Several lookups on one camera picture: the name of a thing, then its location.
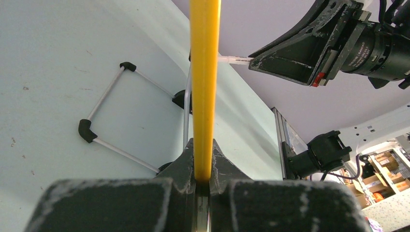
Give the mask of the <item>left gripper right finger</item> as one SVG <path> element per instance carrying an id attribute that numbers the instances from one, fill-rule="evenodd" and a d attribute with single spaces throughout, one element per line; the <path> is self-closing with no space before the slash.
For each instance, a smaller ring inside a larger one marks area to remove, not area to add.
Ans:
<path id="1" fill-rule="evenodd" d="M 353 193 L 336 182 L 253 180 L 213 143 L 213 232 L 369 232 Z"/>

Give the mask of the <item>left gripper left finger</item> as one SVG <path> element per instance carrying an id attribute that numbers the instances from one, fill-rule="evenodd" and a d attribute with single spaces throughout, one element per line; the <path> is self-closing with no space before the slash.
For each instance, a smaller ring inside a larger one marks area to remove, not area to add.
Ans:
<path id="1" fill-rule="evenodd" d="M 62 179 L 40 197 L 27 232 L 192 232 L 193 142 L 154 178 Z"/>

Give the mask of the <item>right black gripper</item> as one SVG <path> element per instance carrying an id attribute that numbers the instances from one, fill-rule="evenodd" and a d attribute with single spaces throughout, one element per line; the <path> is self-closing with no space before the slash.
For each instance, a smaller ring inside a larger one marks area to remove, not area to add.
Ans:
<path id="1" fill-rule="evenodd" d="M 410 2 L 379 2 L 377 21 L 360 0 L 316 0 L 285 34 L 253 52 L 249 69 L 304 86 L 338 72 L 366 77 L 375 89 L 410 86 Z"/>

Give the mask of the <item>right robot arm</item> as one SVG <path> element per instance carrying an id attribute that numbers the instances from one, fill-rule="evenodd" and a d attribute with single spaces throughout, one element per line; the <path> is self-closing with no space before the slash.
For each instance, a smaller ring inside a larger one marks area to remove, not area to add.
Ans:
<path id="1" fill-rule="evenodd" d="M 249 69 L 309 87 L 325 86 L 338 72 L 368 78 L 375 89 L 410 86 L 410 3 L 380 1 L 378 22 L 363 0 L 317 0 L 288 32 L 250 55 Z M 329 174 L 371 146 L 410 129 L 404 105 L 356 126 L 320 134 L 296 155 L 281 143 L 286 179 Z"/>

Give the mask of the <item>red marker pen body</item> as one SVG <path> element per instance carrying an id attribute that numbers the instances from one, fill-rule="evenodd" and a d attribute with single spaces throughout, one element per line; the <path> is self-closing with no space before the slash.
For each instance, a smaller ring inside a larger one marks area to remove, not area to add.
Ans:
<path id="1" fill-rule="evenodd" d="M 218 56 L 218 62 L 237 65 L 248 65 L 251 60 L 252 58 L 247 57 Z"/>

